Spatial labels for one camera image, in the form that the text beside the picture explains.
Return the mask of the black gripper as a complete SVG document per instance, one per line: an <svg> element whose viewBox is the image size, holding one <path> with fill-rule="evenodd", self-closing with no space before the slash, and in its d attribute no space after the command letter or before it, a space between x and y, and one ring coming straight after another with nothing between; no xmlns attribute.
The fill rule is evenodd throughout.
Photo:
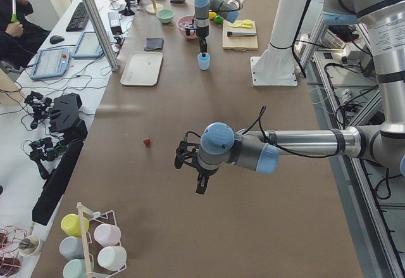
<svg viewBox="0 0 405 278"><path fill-rule="evenodd" d="M218 155L211 155L205 151L197 151L196 153L197 177L196 193L204 194L208 186L208 175L213 175L215 170L220 166L220 157Z"/></svg>
<svg viewBox="0 0 405 278"><path fill-rule="evenodd" d="M207 42L206 38L209 35L209 19L208 18L195 18L194 19L194 29L196 35L199 38L199 49L200 53L207 53Z"/></svg>

